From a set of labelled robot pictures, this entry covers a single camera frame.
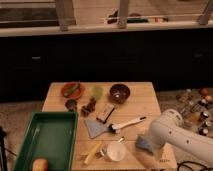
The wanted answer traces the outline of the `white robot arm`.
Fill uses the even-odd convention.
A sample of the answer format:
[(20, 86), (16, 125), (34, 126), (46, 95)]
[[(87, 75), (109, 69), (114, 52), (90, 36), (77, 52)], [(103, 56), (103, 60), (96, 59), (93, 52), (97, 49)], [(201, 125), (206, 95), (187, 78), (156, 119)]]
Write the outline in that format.
[(165, 110), (148, 129), (148, 141), (153, 150), (166, 143), (177, 146), (213, 166), (213, 139), (181, 128), (183, 118), (174, 109)]

